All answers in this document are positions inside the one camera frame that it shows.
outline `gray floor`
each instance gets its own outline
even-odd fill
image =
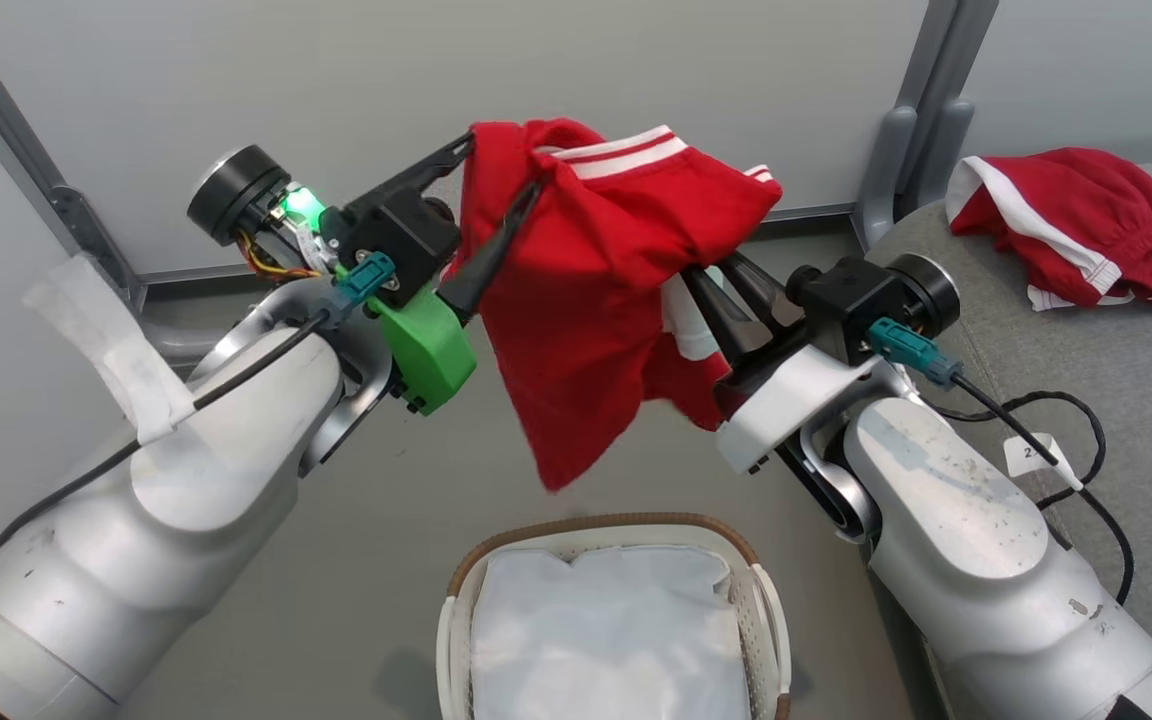
[[[856,251],[839,236],[748,250],[778,276]],[[175,300],[150,311],[228,324],[247,302]],[[477,324],[473,342],[479,372],[452,404],[429,419],[381,406],[305,479],[273,541],[123,717],[437,720],[435,623],[462,556],[506,529],[634,510],[705,511],[755,545],[790,624],[796,720],[940,714],[918,641],[787,470],[773,462],[733,475],[712,435],[652,404],[589,475],[548,495]]]

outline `basket rim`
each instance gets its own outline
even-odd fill
[[[550,523],[526,525],[507,530],[480,541],[468,552],[465,560],[461,560],[456,573],[452,575],[452,583],[447,586],[448,597],[458,597],[461,589],[465,585],[465,579],[476,564],[493,551],[498,551],[507,544],[526,541],[526,539],[544,536],[558,536],[561,533],[578,532],[579,530],[596,530],[599,528],[617,528],[626,525],[692,525],[703,528],[710,532],[721,536],[729,541],[733,547],[745,559],[746,564],[758,564],[758,555],[755,547],[741,533],[737,533],[732,525],[721,520],[711,518],[708,515],[700,515],[698,511],[617,511],[612,515],[590,515],[585,518],[553,520]]]

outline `gray fabric surface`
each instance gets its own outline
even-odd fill
[[[1146,168],[1152,173],[1152,167]],[[1132,541],[1137,577],[1126,607],[1152,632],[1152,306],[1134,302],[1092,310],[1034,313],[1025,297],[1025,271],[1015,255],[998,253],[987,237],[954,237],[937,204],[901,220],[869,258],[886,263],[918,252],[945,266],[963,296],[963,319],[942,338],[980,387],[998,397],[1060,389],[1083,397],[1105,424],[1108,455],[1091,488]],[[929,400],[979,410],[965,393],[927,389]],[[1041,401],[1020,410],[1029,429],[1051,432],[1075,471],[1091,464],[1096,445],[1087,422],[1073,407]],[[1002,465],[1002,423],[957,424],[977,450]],[[1033,498],[1064,486],[1054,473],[1032,473],[1021,486]],[[1119,588],[1121,556],[1114,537],[1078,498],[1048,511],[1100,574]]]

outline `black cable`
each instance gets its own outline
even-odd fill
[[[1056,505],[1056,502],[1068,500],[1068,498],[1075,495],[1082,497],[1083,501],[1087,502],[1087,507],[1091,507],[1092,511],[1096,511],[1096,514],[1100,516],[1105,526],[1111,530],[1111,535],[1114,536],[1115,541],[1119,543],[1119,551],[1123,553],[1123,579],[1119,583],[1119,592],[1115,593],[1115,601],[1119,602],[1119,605],[1123,605],[1123,602],[1128,601],[1128,594],[1132,592],[1132,582],[1135,579],[1135,552],[1132,551],[1132,541],[1129,541],[1128,535],[1123,530],[1123,525],[1119,524],[1119,521],[1116,521],[1114,515],[1106,509],[1105,505],[1102,505],[1097,497],[1092,495],[1091,491],[1085,488],[1085,486],[1091,484],[1091,482],[1096,479],[1097,475],[1101,472],[1102,467],[1105,467],[1106,454],[1105,427],[1101,424],[1101,419],[1097,418],[1094,411],[1092,411],[1092,407],[1085,404],[1085,402],[1078,397],[1070,395],[1070,393],[1060,391],[1030,392],[1026,395],[1013,397],[1011,400],[999,406],[995,401],[993,401],[993,397],[984,395],[984,392],[980,391],[980,388],[972,386],[975,388],[975,392],[972,392],[972,389],[965,387],[963,382],[971,384],[967,381],[965,378],[954,376],[954,381],[958,387],[968,391],[973,397],[977,397],[977,400],[980,401],[983,406],[986,406],[988,410],[984,411],[984,414],[960,414],[957,410],[948,410],[945,409],[945,407],[929,404],[932,407],[932,410],[941,414],[941,416],[948,420],[960,420],[960,423],[984,423],[985,420],[1001,419],[1006,420],[1009,427],[1020,432],[1021,437],[1025,437],[1029,435],[1026,430],[1020,429],[1018,423],[1011,424],[1011,420],[1015,420],[1015,418],[1011,418],[1010,412],[1011,410],[1020,409],[1020,407],[1029,406],[1030,402],[1034,402],[1037,400],[1062,400],[1064,402],[1069,402],[1070,406],[1078,407],[1083,415],[1087,416],[1087,424],[1092,427],[1092,437],[1096,438],[1096,456],[1092,458],[1092,465],[1087,469],[1087,473],[1084,473],[1083,477],[1079,478],[1079,483],[1083,483],[1084,488],[1076,492],[1074,488],[1061,488],[1061,491],[1043,498],[1043,500],[1039,500],[1036,505],[1038,506],[1038,510],[1043,511],[1047,510],[1052,505]],[[1025,437],[1025,439],[1029,445],[1032,445],[1036,449],[1039,447],[1036,445],[1037,439],[1032,435]],[[1052,465],[1056,464],[1055,461],[1048,460],[1048,462]],[[1059,535],[1055,533],[1055,529],[1052,530],[1052,533],[1058,539],[1064,539],[1060,538]],[[1061,544],[1064,546],[1068,541],[1061,541]]]
[[[1038,438],[1033,437],[1033,434],[1030,433],[1029,430],[1024,427],[1024,425],[1021,425],[1020,420],[1016,420],[1014,416],[1011,416],[1011,414],[1008,414],[1005,409],[1002,409],[1001,406],[998,406],[998,403],[995,402],[995,400],[993,400],[993,397],[986,395],[986,392],[975,386],[975,382],[969,381],[969,379],[965,379],[963,377],[963,373],[952,374],[950,381],[956,384],[956,386],[958,386],[960,388],[965,389],[965,392],[968,392],[968,395],[977,397],[977,401],[980,402],[980,406],[986,406],[992,414],[996,415],[1000,420],[1003,420],[1007,424],[1007,427],[1016,430],[1016,434],[1020,434],[1020,437],[1025,438],[1025,442],[1029,442],[1029,447],[1033,447],[1038,456],[1043,457],[1043,460],[1046,460],[1048,465],[1055,467],[1060,464],[1060,460],[1056,460],[1056,456],[1052,455],[1052,452],[1047,450],[1046,446],[1043,446],[1041,442],[1038,442]]]
[[[219,386],[212,388],[210,393],[206,393],[206,395],[195,400],[195,410],[202,410],[206,406],[214,404],[214,402],[220,400],[220,397],[229,395],[230,392],[234,392],[234,389],[238,386],[242,386],[243,382],[250,381],[250,379],[259,374],[262,370],[273,365],[279,357],[287,355],[293,347],[296,347],[301,343],[301,341],[314,333],[314,329],[319,327],[320,324],[324,324],[326,319],[328,319],[328,314],[326,314],[326,311],[323,311],[323,313],[316,314],[314,318],[306,320],[306,323],[301,325],[296,332],[291,333],[287,340],[278,343],[273,350],[263,355],[251,365],[247,365],[247,367],[243,367],[237,373],[234,373],[233,378],[227,379],[225,382],[220,382]],[[15,520],[10,521],[8,526],[0,533],[0,548],[9,541],[9,539],[12,539],[21,528],[32,523],[33,520],[38,518],[38,516],[41,516],[45,511],[51,510],[52,507],[60,505],[60,502],[65,501],[65,499],[69,495],[74,495],[74,493],[90,486],[92,482],[101,478],[103,475],[108,473],[109,470],[113,470],[122,464],[124,460],[131,457],[131,455],[139,449],[141,441],[132,439],[131,442],[118,448],[113,455],[109,455],[106,460],[101,460],[100,464],[97,464],[91,470],[86,470],[85,473],[79,475],[77,479],[66,483],[62,488],[59,488],[56,492],[51,493],[51,495],[45,497],[40,501],[29,506],[28,510],[22,511],[22,514],[17,515]]]

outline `green light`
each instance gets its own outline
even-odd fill
[[[298,187],[285,197],[283,210],[305,218],[306,222],[310,223],[310,229],[319,232],[319,215],[323,214],[326,206],[314,197],[314,194],[310,192],[310,188]]]

